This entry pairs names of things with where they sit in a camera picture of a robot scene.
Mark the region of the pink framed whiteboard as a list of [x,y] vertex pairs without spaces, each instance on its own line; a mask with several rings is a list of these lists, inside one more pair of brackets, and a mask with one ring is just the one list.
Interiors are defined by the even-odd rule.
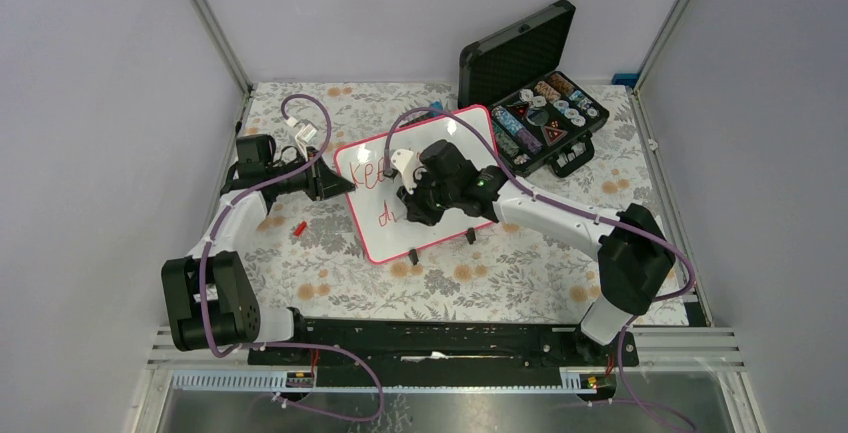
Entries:
[[[405,257],[412,249],[421,250],[447,239],[462,236],[470,228],[491,224],[484,218],[468,217],[458,209],[444,213],[435,226],[406,219],[406,207],[397,197],[402,180],[384,176],[384,146],[387,135],[360,140],[337,150],[337,172],[355,185],[347,195],[354,230],[359,234],[366,258],[374,264]],[[459,110],[454,118],[441,116],[396,130],[391,149],[415,153],[438,140],[453,143],[477,169],[493,165],[487,151],[495,145],[489,111],[476,105]]]

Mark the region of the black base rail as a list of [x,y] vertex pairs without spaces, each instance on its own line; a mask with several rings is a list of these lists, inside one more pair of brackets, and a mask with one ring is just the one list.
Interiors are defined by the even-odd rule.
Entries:
[[291,348],[248,355],[251,366],[303,367],[320,387],[553,387],[563,368],[605,372],[639,363],[635,340],[599,346],[573,325],[305,318]]

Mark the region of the black whiteboard stand clip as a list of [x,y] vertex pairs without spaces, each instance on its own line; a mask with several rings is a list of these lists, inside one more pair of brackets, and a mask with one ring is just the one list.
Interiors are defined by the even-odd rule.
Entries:
[[474,228],[468,228],[465,231],[465,238],[469,245],[473,245],[476,242],[476,230]]

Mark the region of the open black chip case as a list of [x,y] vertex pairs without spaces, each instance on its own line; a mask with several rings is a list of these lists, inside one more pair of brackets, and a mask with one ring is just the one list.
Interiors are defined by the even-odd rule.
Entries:
[[465,46],[457,103],[488,109],[500,157],[517,176],[567,177],[590,161],[608,110],[558,66],[576,13],[567,0]]

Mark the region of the red marker cap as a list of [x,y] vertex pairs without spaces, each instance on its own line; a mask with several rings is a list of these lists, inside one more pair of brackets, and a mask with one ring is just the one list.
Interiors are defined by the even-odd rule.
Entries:
[[306,221],[302,221],[302,222],[301,222],[301,223],[300,223],[300,224],[296,227],[296,229],[294,230],[293,235],[294,235],[295,237],[300,237],[300,236],[304,233],[304,231],[306,230],[307,226],[308,226],[307,222],[306,222]]

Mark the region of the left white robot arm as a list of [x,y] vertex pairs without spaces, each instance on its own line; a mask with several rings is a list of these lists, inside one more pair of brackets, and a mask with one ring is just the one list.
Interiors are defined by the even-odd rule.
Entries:
[[355,185],[312,147],[289,162],[276,159],[270,135],[240,138],[236,152],[204,237],[186,256],[162,267],[172,340],[180,351],[272,342],[282,361],[296,364],[309,354],[311,341],[295,327],[297,312],[260,306],[241,255],[279,196],[302,192],[322,201],[351,193]]

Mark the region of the blue building brick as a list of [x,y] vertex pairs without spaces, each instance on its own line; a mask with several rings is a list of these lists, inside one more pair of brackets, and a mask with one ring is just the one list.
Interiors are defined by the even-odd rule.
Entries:
[[443,111],[444,107],[441,102],[434,102],[428,106],[429,114],[438,114],[440,111]]

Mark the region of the blue object behind frame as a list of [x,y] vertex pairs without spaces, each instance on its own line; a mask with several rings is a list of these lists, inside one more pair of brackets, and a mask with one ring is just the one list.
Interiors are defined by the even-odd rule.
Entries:
[[639,79],[640,75],[638,73],[616,73],[613,75],[610,83],[612,85],[635,88]]

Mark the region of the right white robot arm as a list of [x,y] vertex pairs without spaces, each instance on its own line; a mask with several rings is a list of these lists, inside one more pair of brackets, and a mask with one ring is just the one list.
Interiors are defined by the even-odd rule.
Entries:
[[530,228],[598,264],[601,294],[573,339],[583,363],[597,365],[612,353],[619,332],[647,312],[674,266],[670,244],[641,205],[623,211],[581,205],[496,165],[478,169],[446,140],[421,153],[396,149],[388,161],[391,174],[402,180],[397,196],[410,222],[434,227],[457,210],[469,218]]

